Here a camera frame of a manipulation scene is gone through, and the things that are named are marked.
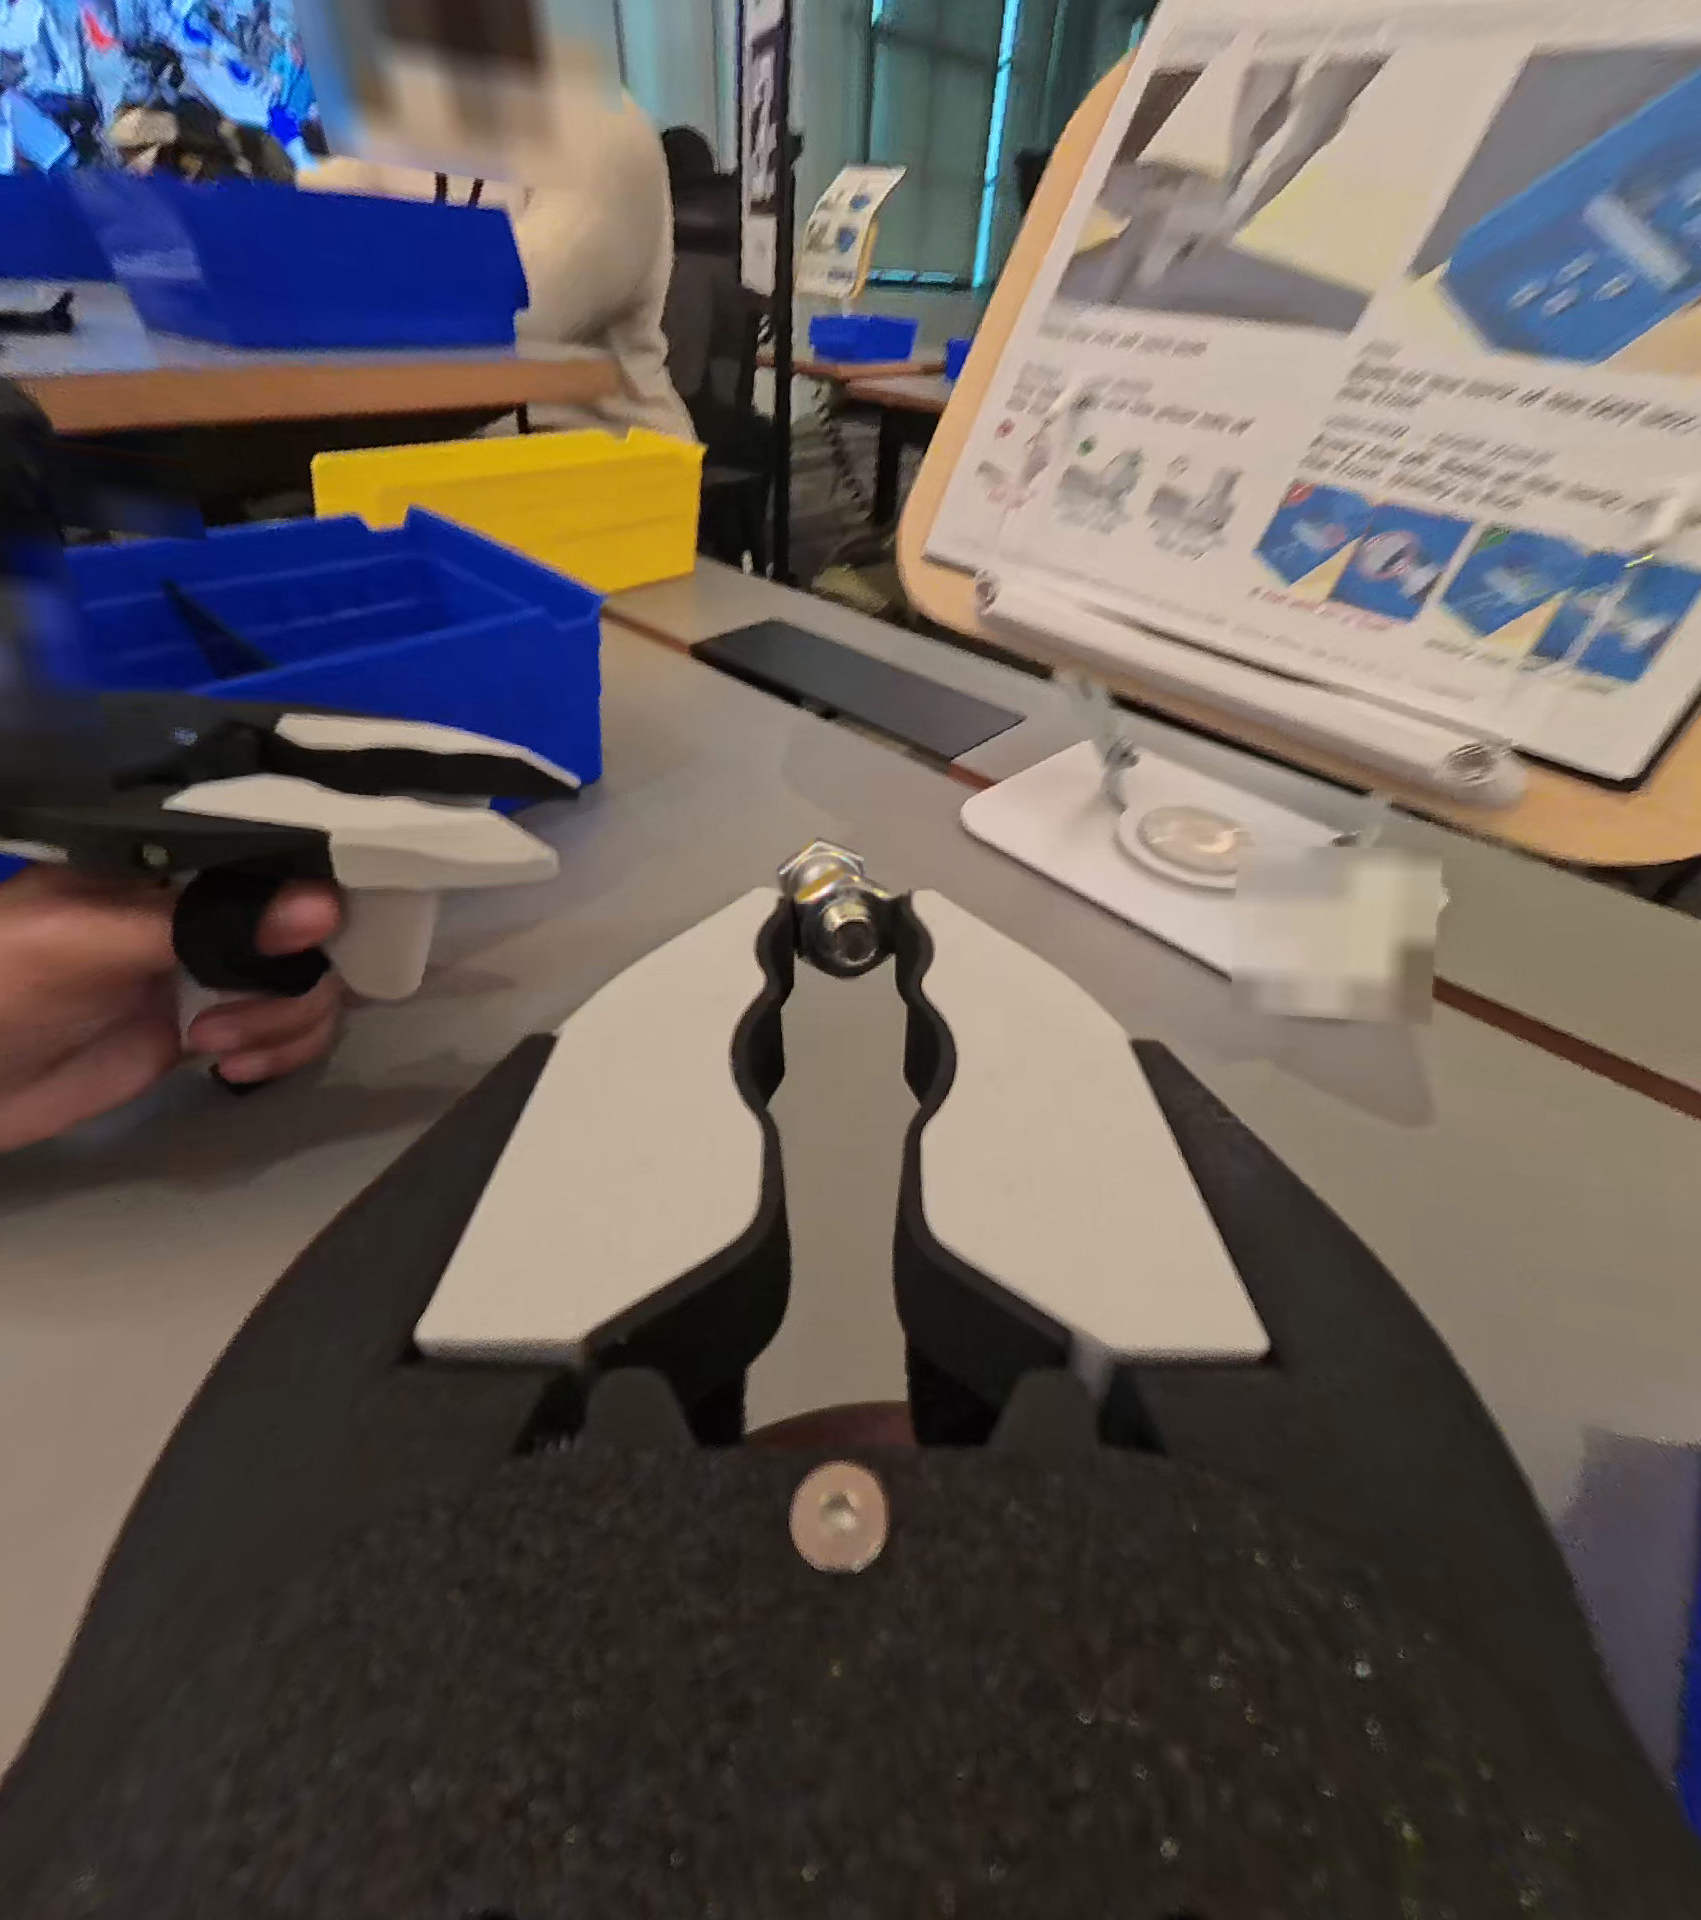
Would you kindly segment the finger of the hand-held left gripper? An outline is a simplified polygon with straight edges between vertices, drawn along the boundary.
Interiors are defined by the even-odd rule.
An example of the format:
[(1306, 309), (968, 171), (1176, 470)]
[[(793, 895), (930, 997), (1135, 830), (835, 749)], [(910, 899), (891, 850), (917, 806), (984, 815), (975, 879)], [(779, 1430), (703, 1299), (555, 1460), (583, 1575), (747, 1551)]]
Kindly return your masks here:
[(525, 806), (580, 793), (573, 771), (513, 742), (335, 712), (283, 712), (272, 728), (272, 771), (334, 793), (425, 803)]
[(325, 954), (360, 997), (412, 995), (429, 963), (440, 899), (558, 876), (558, 853), (488, 803), (364, 795), (256, 773), (165, 798), (167, 812), (318, 836), (342, 897)]

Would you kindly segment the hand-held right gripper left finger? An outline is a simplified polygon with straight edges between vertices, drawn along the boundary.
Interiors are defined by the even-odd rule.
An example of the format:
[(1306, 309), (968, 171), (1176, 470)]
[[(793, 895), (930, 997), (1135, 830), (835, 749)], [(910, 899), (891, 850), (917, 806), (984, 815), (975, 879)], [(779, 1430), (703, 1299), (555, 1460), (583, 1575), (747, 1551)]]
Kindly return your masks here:
[(759, 885), (562, 1021), (413, 1323), (418, 1360), (670, 1383), (695, 1435), (743, 1435), (791, 1294), (780, 1139), (788, 902)]

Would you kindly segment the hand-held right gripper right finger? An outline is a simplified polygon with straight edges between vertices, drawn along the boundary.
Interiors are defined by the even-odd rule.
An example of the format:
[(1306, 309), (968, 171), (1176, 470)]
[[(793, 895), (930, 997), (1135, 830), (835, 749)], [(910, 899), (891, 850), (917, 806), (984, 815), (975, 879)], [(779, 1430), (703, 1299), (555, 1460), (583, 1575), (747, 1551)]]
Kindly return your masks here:
[(919, 888), (895, 909), (914, 1097), (893, 1282), (914, 1434), (980, 1445), (1019, 1383), (1098, 1415), (1136, 1370), (1264, 1363), (1271, 1333), (1125, 1023)]

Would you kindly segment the blue divided storage bin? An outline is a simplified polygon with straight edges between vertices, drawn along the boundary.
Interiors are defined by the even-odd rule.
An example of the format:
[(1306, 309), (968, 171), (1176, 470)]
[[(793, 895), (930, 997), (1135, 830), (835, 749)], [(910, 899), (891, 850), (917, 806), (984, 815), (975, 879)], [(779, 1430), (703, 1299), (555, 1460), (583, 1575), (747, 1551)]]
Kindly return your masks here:
[[(276, 661), (214, 678), (167, 609), (175, 580)], [(599, 600), (423, 510), (389, 530), (312, 517), (61, 548), (35, 660), (82, 719), (79, 791), (0, 800), (0, 872), (26, 862), (175, 888), (175, 949), (214, 987), (288, 992), (325, 957), (263, 960), (272, 891), (335, 888), (325, 843), (167, 812), (205, 782), (272, 773), (283, 712), (427, 721), (601, 773)]]

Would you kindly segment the steel hex bolt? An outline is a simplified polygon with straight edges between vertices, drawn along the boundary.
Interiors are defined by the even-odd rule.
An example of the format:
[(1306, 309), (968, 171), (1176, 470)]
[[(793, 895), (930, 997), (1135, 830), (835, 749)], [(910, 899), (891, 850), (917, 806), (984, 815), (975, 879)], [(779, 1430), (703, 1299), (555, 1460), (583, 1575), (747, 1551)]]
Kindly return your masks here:
[(812, 905), (788, 904), (797, 943), (817, 971), (840, 979), (860, 977), (893, 957), (896, 897), (877, 879), (869, 877), (869, 888), (860, 893)]

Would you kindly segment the person's left hand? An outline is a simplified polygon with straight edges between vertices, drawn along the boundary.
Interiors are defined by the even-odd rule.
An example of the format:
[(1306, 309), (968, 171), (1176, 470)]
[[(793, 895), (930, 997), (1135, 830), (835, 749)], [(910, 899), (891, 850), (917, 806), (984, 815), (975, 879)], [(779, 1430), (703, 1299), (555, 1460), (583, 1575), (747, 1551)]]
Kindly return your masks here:
[(33, 865), (0, 884), (0, 1154), (58, 1139), (186, 1065), (258, 1085), (320, 1061), (346, 997), (223, 997), (186, 1017), (161, 884)]

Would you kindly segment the black bin divider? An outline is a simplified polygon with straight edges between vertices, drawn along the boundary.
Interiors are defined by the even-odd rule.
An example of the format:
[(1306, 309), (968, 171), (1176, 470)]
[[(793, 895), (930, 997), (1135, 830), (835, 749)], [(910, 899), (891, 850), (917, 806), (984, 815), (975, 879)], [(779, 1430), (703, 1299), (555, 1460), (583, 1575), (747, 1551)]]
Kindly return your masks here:
[(245, 679), (267, 673), (276, 661), (261, 653), (245, 635), (211, 611), (199, 597), (175, 580), (161, 581), (167, 609), (187, 630), (207, 671), (218, 679)]

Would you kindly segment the yellow storage bin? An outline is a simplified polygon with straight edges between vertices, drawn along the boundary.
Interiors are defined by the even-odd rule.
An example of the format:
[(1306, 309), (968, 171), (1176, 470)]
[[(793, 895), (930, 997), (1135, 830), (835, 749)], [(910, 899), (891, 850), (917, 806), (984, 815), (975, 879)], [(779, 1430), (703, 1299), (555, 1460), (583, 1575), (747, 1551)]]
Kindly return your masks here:
[(425, 512), (601, 595), (693, 571), (703, 477), (700, 444), (644, 428), (323, 450), (309, 462), (316, 516), (385, 530)]

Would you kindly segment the black table panel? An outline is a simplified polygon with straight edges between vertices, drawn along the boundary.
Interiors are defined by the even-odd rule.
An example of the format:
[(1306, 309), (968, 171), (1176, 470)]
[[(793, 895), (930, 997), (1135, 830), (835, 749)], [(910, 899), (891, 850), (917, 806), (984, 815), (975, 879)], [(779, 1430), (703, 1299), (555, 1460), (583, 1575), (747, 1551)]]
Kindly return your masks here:
[(940, 763), (955, 763), (1024, 721), (1013, 707), (783, 620), (709, 635), (690, 653), (791, 707), (857, 725)]

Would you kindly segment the black office chair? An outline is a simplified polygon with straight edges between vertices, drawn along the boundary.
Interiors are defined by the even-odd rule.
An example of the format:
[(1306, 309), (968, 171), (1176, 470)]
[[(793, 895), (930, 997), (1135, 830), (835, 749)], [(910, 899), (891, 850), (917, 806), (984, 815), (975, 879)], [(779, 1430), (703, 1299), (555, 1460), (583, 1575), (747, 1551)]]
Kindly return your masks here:
[(743, 282), (743, 196), (693, 126), (663, 132), (672, 258), (665, 306), (670, 383), (705, 447), (698, 551), (770, 570), (774, 428), (757, 404), (766, 297)]

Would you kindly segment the grey wood-edged table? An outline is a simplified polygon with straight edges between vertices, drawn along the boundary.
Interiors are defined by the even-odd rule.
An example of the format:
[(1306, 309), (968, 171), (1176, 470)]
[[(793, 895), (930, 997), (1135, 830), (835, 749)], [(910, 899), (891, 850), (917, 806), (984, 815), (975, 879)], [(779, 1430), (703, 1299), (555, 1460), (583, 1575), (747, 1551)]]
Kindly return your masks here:
[[(1090, 733), (1084, 704), (967, 642), (860, 611), (700, 558), (688, 575), (617, 591), (606, 622), (690, 653), (730, 630), (788, 623), (1019, 715), (952, 776), (990, 785)], [(1378, 830), (1439, 857), (1446, 912), (1439, 1004), (1701, 1121), (1701, 920), (1313, 777), (1150, 712), (1125, 709), (1140, 749), (1259, 793), (1317, 824)]]

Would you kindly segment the wooden instruction board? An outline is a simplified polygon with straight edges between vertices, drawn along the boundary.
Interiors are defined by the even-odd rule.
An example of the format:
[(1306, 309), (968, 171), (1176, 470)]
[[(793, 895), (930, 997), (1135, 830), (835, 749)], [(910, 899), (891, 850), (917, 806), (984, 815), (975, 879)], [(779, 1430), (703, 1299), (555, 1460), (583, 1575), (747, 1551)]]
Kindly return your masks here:
[(797, 236), (798, 297), (847, 308), (862, 293), (880, 210), (907, 176), (902, 164), (849, 162), (839, 170)]

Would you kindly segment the tall marker sign stand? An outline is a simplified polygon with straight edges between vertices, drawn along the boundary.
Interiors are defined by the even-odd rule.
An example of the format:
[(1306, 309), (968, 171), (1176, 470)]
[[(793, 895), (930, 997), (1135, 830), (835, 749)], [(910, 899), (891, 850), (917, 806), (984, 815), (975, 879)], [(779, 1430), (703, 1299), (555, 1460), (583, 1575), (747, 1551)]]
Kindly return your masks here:
[(770, 351), (769, 577), (791, 584), (795, 388), (795, 5), (735, 5), (738, 266), (764, 304)]

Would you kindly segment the instruction board on white stand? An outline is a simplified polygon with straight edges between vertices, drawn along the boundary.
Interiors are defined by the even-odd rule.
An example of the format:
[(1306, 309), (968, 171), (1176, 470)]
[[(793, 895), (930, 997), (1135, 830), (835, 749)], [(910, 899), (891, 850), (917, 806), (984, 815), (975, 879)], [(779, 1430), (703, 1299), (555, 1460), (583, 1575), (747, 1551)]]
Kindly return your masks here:
[(1163, 4), (907, 505), (957, 632), (1596, 869), (1701, 863), (1701, 4)]

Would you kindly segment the wall television screen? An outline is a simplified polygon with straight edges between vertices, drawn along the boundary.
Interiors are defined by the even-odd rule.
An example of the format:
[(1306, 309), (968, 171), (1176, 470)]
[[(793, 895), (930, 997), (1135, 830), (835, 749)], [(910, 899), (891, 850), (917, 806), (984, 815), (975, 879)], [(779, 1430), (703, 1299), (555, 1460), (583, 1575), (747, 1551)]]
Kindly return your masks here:
[(325, 151), (291, 4), (0, 1), (0, 176), (289, 179)]

